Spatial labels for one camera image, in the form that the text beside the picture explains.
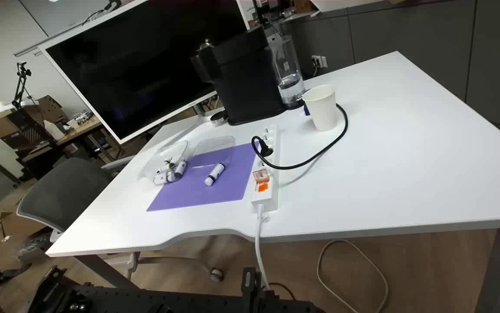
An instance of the power strip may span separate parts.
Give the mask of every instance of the power strip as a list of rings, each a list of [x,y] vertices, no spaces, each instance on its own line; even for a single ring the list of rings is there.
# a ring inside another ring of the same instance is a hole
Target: power strip
[[[280,151],[278,146],[278,127],[266,127],[263,134],[259,134],[270,148]],[[270,156],[271,161],[278,161],[278,153]],[[257,214],[259,207],[263,207],[263,214],[278,210],[278,170],[268,167],[261,158],[256,156],[252,165],[252,174],[249,181],[247,196],[252,201],[252,210]]]

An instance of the white desk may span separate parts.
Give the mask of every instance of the white desk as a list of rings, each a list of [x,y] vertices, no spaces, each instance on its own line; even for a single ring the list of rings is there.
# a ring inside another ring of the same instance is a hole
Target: white desk
[[[318,82],[337,85],[349,132],[306,177],[289,184],[299,172],[282,174],[264,240],[500,228],[499,128],[398,52],[308,83]],[[224,233],[252,240],[256,215],[240,203],[146,212],[159,188],[139,179],[141,168],[188,123],[164,127],[47,254],[132,252]],[[339,134],[318,135],[303,109],[223,130],[266,123],[280,125],[280,163],[304,160]]]

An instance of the office chair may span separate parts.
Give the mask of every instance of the office chair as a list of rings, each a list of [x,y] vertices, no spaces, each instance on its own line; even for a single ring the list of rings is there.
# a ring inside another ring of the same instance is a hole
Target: office chair
[[[105,167],[84,158],[68,158],[49,174],[46,174],[23,198],[18,207],[18,215],[39,221],[54,231],[67,231],[68,226],[98,198],[98,195],[112,182],[113,174],[127,165],[131,158],[112,161]],[[139,257],[139,252],[131,254],[127,261],[127,276],[139,264],[155,261],[192,261],[205,268],[212,280],[223,280],[223,271],[211,268],[198,259],[190,257]]]

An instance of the black cable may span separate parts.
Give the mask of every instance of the black cable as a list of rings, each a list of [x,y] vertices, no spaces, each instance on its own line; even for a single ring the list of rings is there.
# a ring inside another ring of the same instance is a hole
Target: black cable
[[[304,167],[306,163],[317,160],[318,156],[322,156],[323,153],[327,153],[332,146],[336,146],[349,130],[349,116],[348,116],[348,111],[339,106],[339,111],[343,113],[344,116],[344,130],[341,132],[339,137],[336,137],[336,141],[332,141],[330,144],[327,144],[323,149],[320,149],[317,155],[313,155],[311,158],[301,161],[301,163],[296,163],[296,165],[275,165],[271,163],[270,160],[266,160],[266,156],[270,156],[273,153],[273,149],[266,144],[266,141],[259,135],[254,135],[252,137],[252,149],[254,153],[271,168],[277,168],[277,170],[292,170],[292,168],[299,168],[299,167]]]
[[[290,295],[290,299],[292,299],[292,301],[297,301],[296,294],[294,294],[287,285],[284,285],[284,283],[280,283],[280,281],[271,281],[270,287],[273,287],[273,285],[285,288],[287,294]]]

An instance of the black monitor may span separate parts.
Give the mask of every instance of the black monitor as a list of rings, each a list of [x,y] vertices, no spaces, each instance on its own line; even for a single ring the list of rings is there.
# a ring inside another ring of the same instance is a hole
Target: black monitor
[[[47,45],[87,106],[120,142],[214,95],[192,55],[209,40],[244,33],[237,0],[148,0],[129,3],[101,21]]]

